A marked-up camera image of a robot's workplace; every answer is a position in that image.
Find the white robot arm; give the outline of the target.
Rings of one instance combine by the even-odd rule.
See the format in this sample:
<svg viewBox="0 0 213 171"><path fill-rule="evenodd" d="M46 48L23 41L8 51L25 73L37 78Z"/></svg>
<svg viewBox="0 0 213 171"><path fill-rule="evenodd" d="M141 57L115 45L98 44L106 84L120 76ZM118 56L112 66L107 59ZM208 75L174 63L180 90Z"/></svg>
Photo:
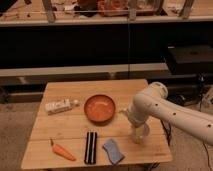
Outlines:
<svg viewBox="0 0 213 171"><path fill-rule="evenodd" d="M135 128L144 125L149 116L161 119L213 146L213 115L174 104L167 96L167 87L153 82L134 95L125 116Z"/></svg>

